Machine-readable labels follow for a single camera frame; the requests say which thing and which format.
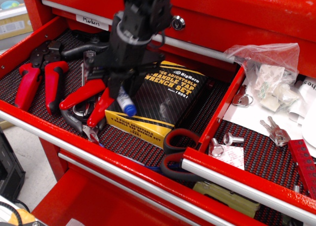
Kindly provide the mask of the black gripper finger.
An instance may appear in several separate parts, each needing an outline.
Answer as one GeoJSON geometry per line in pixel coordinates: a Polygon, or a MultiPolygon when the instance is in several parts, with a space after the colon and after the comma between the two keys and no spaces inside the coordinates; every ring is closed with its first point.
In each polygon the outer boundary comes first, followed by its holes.
{"type": "Polygon", "coordinates": [[[142,86],[146,75],[147,75],[146,72],[137,73],[133,75],[132,78],[129,80],[127,93],[130,97],[134,97],[136,95],[136,93],[142,86]]]}
{"type": "Polygon", "coordinates": [[[107,87],[109,88],[109,96],[113,99],[118,97],[119,90],[123,85],[124,79],[122,76],[110,76],[108,79],[107,87]]]}

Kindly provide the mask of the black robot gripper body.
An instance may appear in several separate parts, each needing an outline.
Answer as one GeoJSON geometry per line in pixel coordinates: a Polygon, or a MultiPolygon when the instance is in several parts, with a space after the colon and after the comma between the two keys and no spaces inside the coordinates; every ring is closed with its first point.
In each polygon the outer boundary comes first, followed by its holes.
{"type": "Polygon", "coordinates": [[[148,50],[153,36],[165,30],[165,6],[159,3],[127,3],[114,16],[108,48],[88,59],[88,79],[128,78],[154,69],[163,59],[148,50]]]}

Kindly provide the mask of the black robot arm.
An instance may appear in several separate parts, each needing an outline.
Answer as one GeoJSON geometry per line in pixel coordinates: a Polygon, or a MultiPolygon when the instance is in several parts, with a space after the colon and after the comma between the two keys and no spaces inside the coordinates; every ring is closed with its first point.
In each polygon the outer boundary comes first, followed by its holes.
{"type": "Polygon", "coordinates": [[[165,59],[150,43],[170,27],[171,8],[170,0],[124,0],[124,10],[114,15],[108,48],[87,61],[89,68],[100,68],[89,79],[101,78],[113,99],[121,87],[134,96],[165,59]]]}

